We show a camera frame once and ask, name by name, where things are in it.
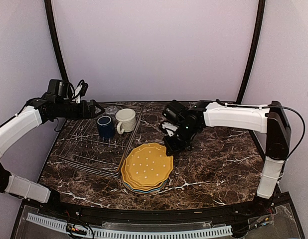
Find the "cream ribbed mug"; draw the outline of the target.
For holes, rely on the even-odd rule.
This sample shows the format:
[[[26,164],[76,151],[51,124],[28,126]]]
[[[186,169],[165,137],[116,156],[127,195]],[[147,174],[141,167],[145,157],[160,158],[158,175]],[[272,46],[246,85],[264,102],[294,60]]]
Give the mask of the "cream ribbed mug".
[[[124,132],[132,132],[136,126],[136,112],[133,109],[125,108],[119,110],[116,115],[117,132],[123,134]]]

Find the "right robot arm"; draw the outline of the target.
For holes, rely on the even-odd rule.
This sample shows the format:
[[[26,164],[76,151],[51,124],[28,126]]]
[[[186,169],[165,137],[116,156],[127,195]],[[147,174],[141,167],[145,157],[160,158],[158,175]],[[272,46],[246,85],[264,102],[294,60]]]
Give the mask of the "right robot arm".
[[[294,148],[287,107],[221,101],[168,103],[159,129],[175,157],[172,198],[178,207],[233,205],[233,214],[259,216],[273,196]]]

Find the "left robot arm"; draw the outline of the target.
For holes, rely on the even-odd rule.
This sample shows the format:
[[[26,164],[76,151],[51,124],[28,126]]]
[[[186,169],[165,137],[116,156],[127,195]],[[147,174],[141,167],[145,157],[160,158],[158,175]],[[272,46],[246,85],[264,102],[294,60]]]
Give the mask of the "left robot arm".
[[[20,112],[0,126],[0,159],[18,140],[47,121],[59,118],[85,120],[103,114],[105,110],[98,102],[81,99],[87,89],[88,84],[84,80],[74,88],[68,81],[51,79],[42,97],[28,100]],[[51,198],[51,189],[7,171],[1,162],[0,193],[44,203],[46,210],[54,217],[65,213],[64,205]]]

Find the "dark blue mug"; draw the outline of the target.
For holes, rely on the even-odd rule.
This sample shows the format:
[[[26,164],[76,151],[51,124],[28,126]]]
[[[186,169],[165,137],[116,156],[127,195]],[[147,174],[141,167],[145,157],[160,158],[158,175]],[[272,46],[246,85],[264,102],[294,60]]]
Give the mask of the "dark blue mug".
[[[101,116],[97,119],[97,129],[99,136],[104,139],[110,139],[115,136],[115,126],[110,116]]]

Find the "metal wire dish rack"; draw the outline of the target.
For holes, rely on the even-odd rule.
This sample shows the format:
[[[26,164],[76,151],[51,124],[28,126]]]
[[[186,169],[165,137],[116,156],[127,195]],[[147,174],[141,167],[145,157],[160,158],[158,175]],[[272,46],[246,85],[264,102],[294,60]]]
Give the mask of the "metal wire dish rack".
[[[102,139],[97,130],[97,118],[83,120],[67,120],[62,131],[61,145],[56,156],[70,166],[108,177],[119,177],[120,169],[132,150],[132,144],[138,132],[143,109],[140,104],[132,102],[102,102],[105,109],[115,105],[118,110],[125,108],[136,112],[136,126],[132,132],[115,133],[111,139]],[[108,115],[114,125],[118,122],[115,115]]]

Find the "yellow dotted top plate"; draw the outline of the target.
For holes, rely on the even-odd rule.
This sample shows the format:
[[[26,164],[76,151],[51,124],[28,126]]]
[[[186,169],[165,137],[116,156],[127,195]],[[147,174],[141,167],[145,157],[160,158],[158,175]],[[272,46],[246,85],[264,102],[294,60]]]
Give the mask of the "yellow dotted top plate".
[[[142,144],[134,148],[121,169],[124,180],[146,187],[167,180],[173,170],[173,157],[166,153],[166,147],[158,143]]]

